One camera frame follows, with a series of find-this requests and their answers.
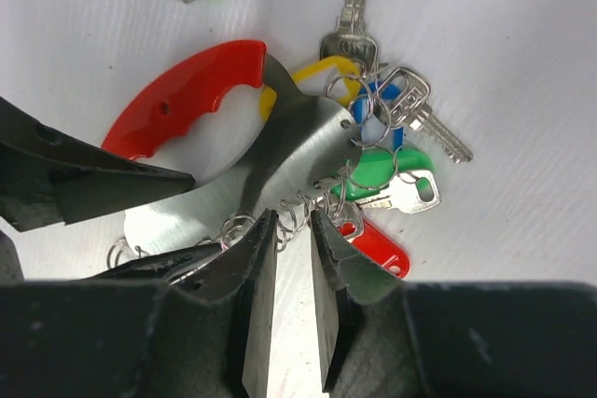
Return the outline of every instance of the red plastic handle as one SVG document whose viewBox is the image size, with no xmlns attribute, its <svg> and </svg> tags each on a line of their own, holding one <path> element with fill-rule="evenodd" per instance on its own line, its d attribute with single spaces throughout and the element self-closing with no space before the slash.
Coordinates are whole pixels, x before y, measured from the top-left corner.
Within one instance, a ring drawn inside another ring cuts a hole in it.
<svg viewBox="0 0 597 398">
<path fill-rule="evenodd" d="M 180 62 L 127 106 L 102 148 L 124 158 L 150 158 L 200 116 L 215 112 L 230 89 L 261 87 L 266 53 L 261 41 L 231 41 Z"/>
<path fill-rule="evenodd" d="M 354 227 L 351 228 L 351 225 L 340 229 L 342 235 L 350 235 L 353 231 Z M 365 232 L 355 238 L 352 245 L 399 279 L 404 279 L 409 273 L 409 255 L 367 219 Z"/>
</svg>

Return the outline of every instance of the white surface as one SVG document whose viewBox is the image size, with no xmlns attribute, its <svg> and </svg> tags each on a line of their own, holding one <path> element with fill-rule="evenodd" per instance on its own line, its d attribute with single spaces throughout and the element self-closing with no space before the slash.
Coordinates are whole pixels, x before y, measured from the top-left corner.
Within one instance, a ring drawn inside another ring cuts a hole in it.
<svg viewBox="0 0 597 398">
<path fill-rule="evenodd" d="M 475 152 L 473 163 L 454 166 L 421 141 L 437 165 L 443 203 L 420 215 L 373 214 L 409 251 L 410 280 L 597 283 L 596 2 L 368 0 L 368 30 L 382 58 L 428 78 L 437 115 Z M 100 144 L 142 87 L 203 48 L 259 38 L 289 68 L 312 61 L 341 4 L 0 0 L 0 95 Z M 235 93 L 160 160 L 203 180 L 217 175 L 258 129 L 248 115 L 257 117 L 257 94 Z M 55 279 L 102 270 L 121 225 L 117 214 L 23 235 L 0 228 L 18 245 L 27 278 Z M 302 235 L 280 256 L 271 396 L 318 395 L 308 241 Z"/>
</svg>

